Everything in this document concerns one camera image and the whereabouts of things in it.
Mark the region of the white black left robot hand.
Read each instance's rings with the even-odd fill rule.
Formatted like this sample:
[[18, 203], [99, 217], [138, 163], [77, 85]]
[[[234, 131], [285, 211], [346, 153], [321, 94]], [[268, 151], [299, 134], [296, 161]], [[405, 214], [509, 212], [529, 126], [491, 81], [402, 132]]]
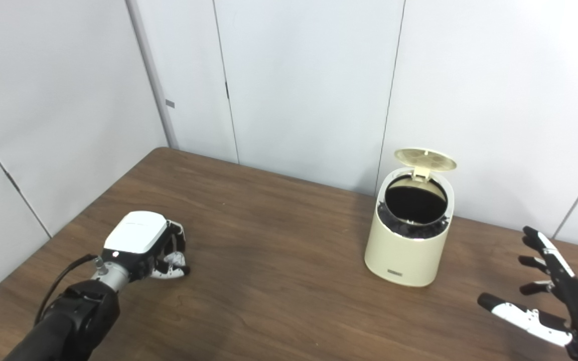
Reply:
[[152, 211], [131, 211], [106, 238], [101, 258], [122, 268], [129, 283], [147, 277], [175, 279], [191, 273], [186, 244], [178, 222]]

